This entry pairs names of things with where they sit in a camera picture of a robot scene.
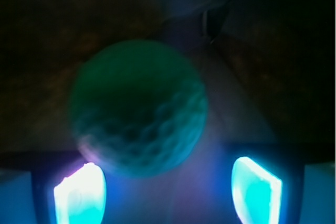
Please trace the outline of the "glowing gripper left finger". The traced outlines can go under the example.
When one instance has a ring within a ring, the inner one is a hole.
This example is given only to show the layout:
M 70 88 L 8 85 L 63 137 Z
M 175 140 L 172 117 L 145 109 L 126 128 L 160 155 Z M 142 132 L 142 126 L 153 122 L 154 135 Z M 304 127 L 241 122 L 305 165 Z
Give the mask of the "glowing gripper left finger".
M 102 223 L 106 197 L 94 163 L 60 173 L 1 169 L 1 223 Z

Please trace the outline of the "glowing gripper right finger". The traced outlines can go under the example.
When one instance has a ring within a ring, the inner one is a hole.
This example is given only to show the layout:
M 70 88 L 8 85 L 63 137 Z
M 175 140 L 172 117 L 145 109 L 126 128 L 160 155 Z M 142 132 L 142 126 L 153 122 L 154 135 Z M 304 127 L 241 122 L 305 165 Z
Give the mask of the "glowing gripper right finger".
M 232 199 L 241 223 L 335 223 L 335 163 L 239 157 Z

